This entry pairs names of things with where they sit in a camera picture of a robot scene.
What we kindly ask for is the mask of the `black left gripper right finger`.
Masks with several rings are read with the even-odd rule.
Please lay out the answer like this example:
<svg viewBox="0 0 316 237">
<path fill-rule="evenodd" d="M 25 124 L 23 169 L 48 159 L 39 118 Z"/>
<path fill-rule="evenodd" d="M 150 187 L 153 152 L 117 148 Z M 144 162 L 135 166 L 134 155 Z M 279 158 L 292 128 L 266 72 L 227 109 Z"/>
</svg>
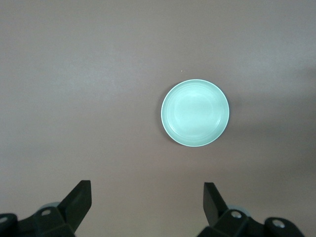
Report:
<svg viewBox="0 0 316 237">
<path fill-rule="evenodd" d="M 264 237 L 264 226 L 243 211 L 230 209 L 214 183 L 204 183 L 203 209 L 208 226 L 200 237 Z"/>
</svg>

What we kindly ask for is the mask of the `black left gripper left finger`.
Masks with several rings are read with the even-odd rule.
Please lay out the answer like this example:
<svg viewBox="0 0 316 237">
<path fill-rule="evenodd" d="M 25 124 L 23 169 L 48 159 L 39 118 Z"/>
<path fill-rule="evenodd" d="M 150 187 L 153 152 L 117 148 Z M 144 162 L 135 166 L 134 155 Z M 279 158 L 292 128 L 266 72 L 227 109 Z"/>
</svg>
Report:
<svg viewBox="0 0 316 237">
<path fill-rule="evenodd" d="M 59 203 L 18 222 L 20 237 L 74 237 L 92 205 L 91 181 L 81 180 Z"/>
</svg>

